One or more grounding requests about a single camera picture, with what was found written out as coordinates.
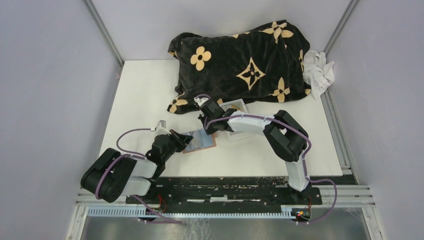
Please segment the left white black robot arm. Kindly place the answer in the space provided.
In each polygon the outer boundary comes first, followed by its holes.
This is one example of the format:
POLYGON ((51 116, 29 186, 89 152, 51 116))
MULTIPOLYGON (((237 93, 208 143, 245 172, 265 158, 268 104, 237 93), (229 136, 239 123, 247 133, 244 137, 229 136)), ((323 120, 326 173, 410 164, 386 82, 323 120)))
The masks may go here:
POLYGON ((171 129, 156 135, 146 154, 109 147, 84 173, 80 186, 108 203, 126 195, 137 195, 143 202, 152 203, 158 195, 152 182, 164 172, 171 156, 185 150, 192 140, 193 136, 171 129))

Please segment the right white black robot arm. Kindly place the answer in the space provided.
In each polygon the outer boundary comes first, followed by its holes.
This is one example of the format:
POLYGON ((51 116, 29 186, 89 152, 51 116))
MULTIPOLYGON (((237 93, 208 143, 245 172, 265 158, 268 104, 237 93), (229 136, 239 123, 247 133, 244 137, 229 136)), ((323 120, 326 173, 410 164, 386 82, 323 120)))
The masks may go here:
POLYGON ((309 198, 308 188, 311 184, 305 158, 312 143, 308 133, 287 111, 258 115, 234 108, 224 110, 205 94, 196 96, 194 102, 201 111, 198 118, 208 135, 222 131, 264 136, 273 152, 285 162, 289 199, 295 204, 302 204, 309 198))

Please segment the tan leather card holder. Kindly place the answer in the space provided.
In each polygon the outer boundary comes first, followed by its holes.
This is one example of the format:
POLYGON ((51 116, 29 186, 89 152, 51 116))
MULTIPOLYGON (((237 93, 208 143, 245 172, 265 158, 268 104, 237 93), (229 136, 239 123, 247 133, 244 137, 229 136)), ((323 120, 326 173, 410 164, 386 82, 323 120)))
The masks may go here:
POLYGON ((208 135, 204 129, 184 132, 183 135, 193 137, 187 147, 182 151, 183 154, 214 148, 217 146, 215 135, 208 135))

